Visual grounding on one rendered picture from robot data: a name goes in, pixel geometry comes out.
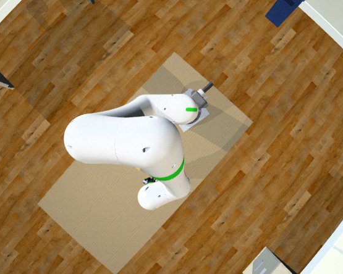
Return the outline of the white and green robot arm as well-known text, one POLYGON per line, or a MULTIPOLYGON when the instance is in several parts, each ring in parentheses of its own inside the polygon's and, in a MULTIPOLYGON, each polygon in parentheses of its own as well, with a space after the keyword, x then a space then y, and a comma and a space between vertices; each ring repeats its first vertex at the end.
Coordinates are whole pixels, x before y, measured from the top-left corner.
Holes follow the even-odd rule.
POLYGON ((139 204, 146 210, 157 209, 190 191, 182 140, 175 125, 199 119, 201 108, 208 107, 208 97, 204 96, 212 86, 210 82, 203 89, 193 90, 192 96, 145 94, 113 110, 78 116, 66 128, 65 147, 75 160, 85 164, 142 168, 156 181, 150 180, 141 188, 139 204))

